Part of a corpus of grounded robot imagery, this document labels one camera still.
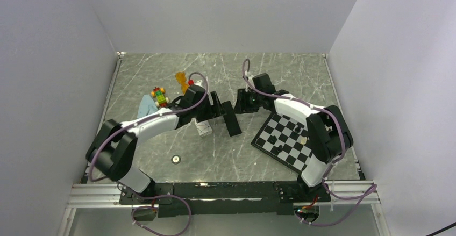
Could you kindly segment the white geometric glasses case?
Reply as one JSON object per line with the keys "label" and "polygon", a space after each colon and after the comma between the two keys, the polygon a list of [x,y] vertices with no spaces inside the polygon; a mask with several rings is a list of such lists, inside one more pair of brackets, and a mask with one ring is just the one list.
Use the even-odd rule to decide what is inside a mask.
{"label": "white geometric glasses case", "polygon": [[208,120],[206,120],[206,121],[195,120],[195,126],[196,126],[198,134],[201,138],[204,138],[213,133],[213,129]]}

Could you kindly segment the black glasses case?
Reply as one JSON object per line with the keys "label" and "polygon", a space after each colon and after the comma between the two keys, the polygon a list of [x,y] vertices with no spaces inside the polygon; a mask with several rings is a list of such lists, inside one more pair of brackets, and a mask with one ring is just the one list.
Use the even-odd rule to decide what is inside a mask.
{"label": "black glasses case", "polygon": [[242,134],[241,128],[239,126],[236,114],[233,110],[232,104],[230,101],[222,103],[222,107],[225,110],[226,114],[223,115],[225,125],[229,136],[234,137],[236,135]]}

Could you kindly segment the light blue cleaning cloth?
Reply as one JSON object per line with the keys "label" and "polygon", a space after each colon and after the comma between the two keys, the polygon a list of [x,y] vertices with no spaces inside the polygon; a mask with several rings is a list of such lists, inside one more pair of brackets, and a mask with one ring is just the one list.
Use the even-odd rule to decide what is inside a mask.
{"label": "light blue cleaning cloth", "polygon": [[158,107],[156,106],[152,96],[150,94],[144,95],[138,107],[137,118],[143,118],[157,111]]}

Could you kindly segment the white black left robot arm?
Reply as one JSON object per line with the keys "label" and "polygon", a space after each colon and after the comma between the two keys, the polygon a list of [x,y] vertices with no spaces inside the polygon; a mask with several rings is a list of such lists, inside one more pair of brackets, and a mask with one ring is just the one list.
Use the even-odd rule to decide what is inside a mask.
{"label": "white black left robot arm", "polygon": [[219,100],[215,91],[207,92],[199,85],[192,85],[184,95],[152,115],[121,123],[107,120],[86,153],[90,168],[129,187],[138,202],[149,203],[156,195],[155,181],[133,165],[136,147],[192,120],[201,122],[225,116],[227,105]]}

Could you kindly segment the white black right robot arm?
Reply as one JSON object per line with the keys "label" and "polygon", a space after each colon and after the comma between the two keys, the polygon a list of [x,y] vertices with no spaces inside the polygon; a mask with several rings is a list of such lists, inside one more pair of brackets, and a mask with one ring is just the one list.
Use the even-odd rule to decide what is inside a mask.
{"label": "white black right robot arm", "polygon": [[243,79],[247,87],[238,90],[235,113],[264,108],[297,121],[307,131],[306,147],[310,153],[303,161],[300,175],[303,183],[297,186],[296,192],[301,200],[312,200],[329,167],[342,159],[354,144],[340,108],[310,104],[286,90],[276,90],[266,73],[254,77],[243,75]]}

